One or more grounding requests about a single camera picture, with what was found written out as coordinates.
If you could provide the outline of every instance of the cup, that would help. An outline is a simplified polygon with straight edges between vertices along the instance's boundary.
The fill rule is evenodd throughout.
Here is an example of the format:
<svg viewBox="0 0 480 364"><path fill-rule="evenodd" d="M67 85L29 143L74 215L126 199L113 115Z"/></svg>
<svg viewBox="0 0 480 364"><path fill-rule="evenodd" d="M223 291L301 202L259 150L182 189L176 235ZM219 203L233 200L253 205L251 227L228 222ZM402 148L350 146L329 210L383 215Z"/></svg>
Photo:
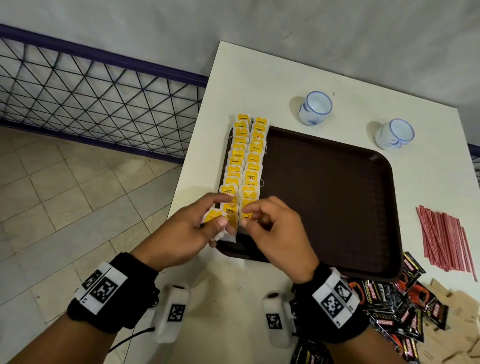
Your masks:
<svg viewBox="0 0 480 364"><path fill-rule="evenodd" d="M323 122L332 111L332 100L323 92L310 92L300 105L299 118L308 126Z"/></svg>
<svg viewBox="0 0 480 364"><path fill-rule="evenodd" d="M375 133L375 143L383 150L399 149L415 138L413 127L403 119L386 122Z"/></svg>

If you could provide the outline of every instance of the forearm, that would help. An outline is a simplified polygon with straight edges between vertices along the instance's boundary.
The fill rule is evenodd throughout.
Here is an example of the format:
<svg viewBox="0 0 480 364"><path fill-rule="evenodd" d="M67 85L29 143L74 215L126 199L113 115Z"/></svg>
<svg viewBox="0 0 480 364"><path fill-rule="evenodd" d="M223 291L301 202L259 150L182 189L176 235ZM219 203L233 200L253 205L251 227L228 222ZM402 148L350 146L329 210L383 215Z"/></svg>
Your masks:
<svg viewBox="0 0 480 364"><path fill-rule="evenodd" d="M18 353L10 364L101 364L117 334L107 334L67 314Z"/></svg>
<svg viewBox="0 0 480 364"><path fill-rule="evenodd" d="M340 344L326 344L336 364L405 364L393 344L374 328Z"/></svg>

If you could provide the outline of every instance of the person's left hand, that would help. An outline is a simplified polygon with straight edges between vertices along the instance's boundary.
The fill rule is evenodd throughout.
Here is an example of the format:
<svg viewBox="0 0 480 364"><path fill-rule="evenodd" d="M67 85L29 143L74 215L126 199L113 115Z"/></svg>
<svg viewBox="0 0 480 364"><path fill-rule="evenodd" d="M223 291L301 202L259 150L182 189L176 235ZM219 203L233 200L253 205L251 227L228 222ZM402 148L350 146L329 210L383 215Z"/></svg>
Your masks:
<svg viewBox="0 0 480 364"><path fill-rule="evenodd" d="M204 195L178 210L130 254L158 272L188 262L223 229L230 234L235 233L235 228L228 224L225 216L200 227L202 218L213 204L231 201L232 196L228 194Z"/></svg>

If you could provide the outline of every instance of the person's right hand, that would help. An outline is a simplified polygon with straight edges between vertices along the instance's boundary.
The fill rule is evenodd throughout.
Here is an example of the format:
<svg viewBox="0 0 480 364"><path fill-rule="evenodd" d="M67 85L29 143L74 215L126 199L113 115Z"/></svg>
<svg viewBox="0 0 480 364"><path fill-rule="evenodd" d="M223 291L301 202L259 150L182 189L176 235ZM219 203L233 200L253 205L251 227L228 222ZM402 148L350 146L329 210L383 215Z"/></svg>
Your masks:
<svg viewBox="0 0 480 364"><path fill-rule="evenodd" d="M240 221L258 248L275 267L283 270L293 283L310 281L319 264L300 215L278 197L254 201L242 211L253 213L252 219Z"/></svg>

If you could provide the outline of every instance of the brown tray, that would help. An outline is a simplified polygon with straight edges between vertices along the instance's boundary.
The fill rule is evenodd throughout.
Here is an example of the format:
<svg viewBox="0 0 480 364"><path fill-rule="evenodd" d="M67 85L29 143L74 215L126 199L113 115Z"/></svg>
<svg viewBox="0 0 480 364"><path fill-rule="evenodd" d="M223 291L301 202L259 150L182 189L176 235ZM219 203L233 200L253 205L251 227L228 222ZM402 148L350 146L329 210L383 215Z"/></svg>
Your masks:
<svg viewBox="0 0 480 364"><path fill-rule="evenodd" d="M230 149L227 145L225 163ZM392 168L380 153L270 127L260 197L297 211L318 258L351 277L392 281L402 269ZM247 234L223 254L268 262Z"/></svg>

